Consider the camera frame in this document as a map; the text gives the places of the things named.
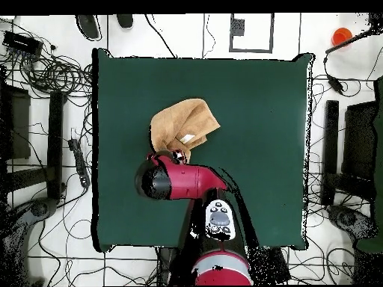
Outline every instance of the cloth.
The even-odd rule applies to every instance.
[[[183,100],[160,111],[151,120],[152,147],[156,152],[180,149],[190,162],[190,150],[206,142],[206,135],[219,127],[204,100]]]

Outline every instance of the electronic device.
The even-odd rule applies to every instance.
[[[30,56],[38,58],[41,55],[44,44],[32,37],[25,37],[21,34],[5,31],[3,45],[8,47],[11,51],[24,52]]]
[[[223,200],[213,200],[206,207],[206,235],[218,241],[233,240],[236,237],[233,211]]]
[[[48,197],[60,200],[62,194],[62,157],[63,157],[63,116],[66,95],[61,91],[52,91],[49,100],[49,134],[46,154],[48,168],[54,170],[55,177],[46,183]]]
[[[377,102],[347,107],[342,173],[337,173],[339,102],[326,102],[320,192],[322,205],[334,203],[336,189],[370,202],[375,199],[373,173],[377,139],[373,120],[377,109]]]
[[[80,143],[76,139],[68,140],[70,151],[73,152],[76,160],[76,171],[80,177],[80,183],[83,188],[88,188],[91,185],[89,179],[87,166],[84,160],[84,156],[81,151]]]
[[[7,112],[6,117],[11,117],[9,129],[13,129],[13,140],[8,146],[7,159],[29,158],[31,148],[29,147],[29,110],[31,107],[31,97],[25,89],[4,85],[3,100],[9,108],[3,108]]]

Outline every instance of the green mat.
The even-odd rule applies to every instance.
[[[177,246],[188,201],[140,197],[134,175],[150,151],[152,116],[187,98],[204,99],[221,125],[191,151],[190,163],[223,168],[236,180],[262,245],[304,248],[311,58],[110,58],[100,49],[97,233],[103,249],[111,244]]]

